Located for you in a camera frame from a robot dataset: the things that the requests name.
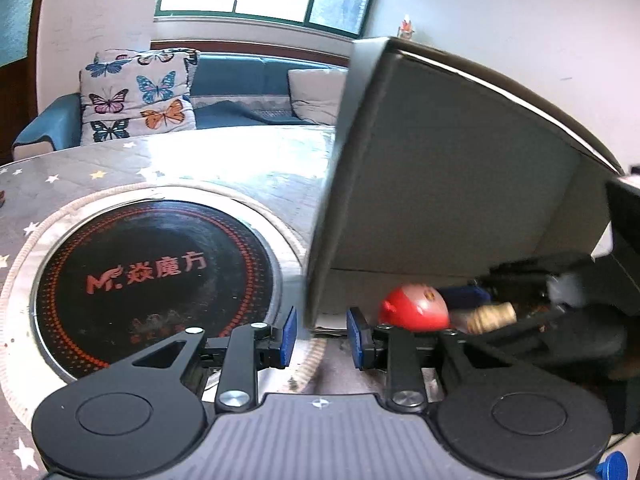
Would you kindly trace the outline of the red round toy figure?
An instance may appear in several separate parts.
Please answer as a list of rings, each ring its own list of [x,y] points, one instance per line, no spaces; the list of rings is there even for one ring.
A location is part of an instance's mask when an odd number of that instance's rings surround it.
[[[434,287],[405,284],[392,290],[382,301],[378,322],[426,333],[446,330],[450,318],[444,298]]]

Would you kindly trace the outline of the black cardboard shoe box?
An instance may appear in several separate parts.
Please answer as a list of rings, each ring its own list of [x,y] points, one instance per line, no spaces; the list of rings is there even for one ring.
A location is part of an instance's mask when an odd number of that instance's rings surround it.
[[[307,264],[304,321],[342,330],[406,283],[462,284],[500,263],[590,254],[625,171],[555,105],[466,58],[361,39]]]

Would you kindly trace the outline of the black round induction cooker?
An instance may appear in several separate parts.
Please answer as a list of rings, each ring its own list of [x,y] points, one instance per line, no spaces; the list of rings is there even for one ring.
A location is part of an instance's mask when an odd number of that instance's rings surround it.
[[[38,344],[62,376],[85,377],[188,327],[225,337],[266,322],[280,269],[248,224],[186,200],[142,200],[82,222],[44,260]]]

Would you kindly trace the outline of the grey cushion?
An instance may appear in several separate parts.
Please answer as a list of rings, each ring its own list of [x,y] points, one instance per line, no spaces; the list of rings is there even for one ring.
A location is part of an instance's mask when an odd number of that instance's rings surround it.
[[[294,114],[316,125],[335,126],[346,76],[346,68],[290,70],[288,88]]]

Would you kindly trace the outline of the blue sofa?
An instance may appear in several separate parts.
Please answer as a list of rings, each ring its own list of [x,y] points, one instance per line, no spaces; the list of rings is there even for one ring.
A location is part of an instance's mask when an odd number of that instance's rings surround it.
[[[277,56],[204,52],[191,89],[199,129],[298,125],[304,122],[292,105],[288,73],[292,70],[344,70],[344,58],[319,62]],[[18,160],[76,148],[81,144],[81,100],[78,93],[53,101],[17,136]]]

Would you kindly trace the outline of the butterfly print pillow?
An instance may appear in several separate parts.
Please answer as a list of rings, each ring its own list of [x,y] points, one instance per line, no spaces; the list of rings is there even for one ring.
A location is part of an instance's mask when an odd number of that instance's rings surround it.
[[[79,73],[82,145],[193,130],[194,49],[103,51]]]

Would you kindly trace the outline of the dark wooden door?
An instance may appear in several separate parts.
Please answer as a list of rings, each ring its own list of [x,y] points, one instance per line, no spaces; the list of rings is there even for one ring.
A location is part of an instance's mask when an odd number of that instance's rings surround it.
[[[35,103],[32,16],[39,0],[1,0],[1,162],[12,159],[17,135]]]

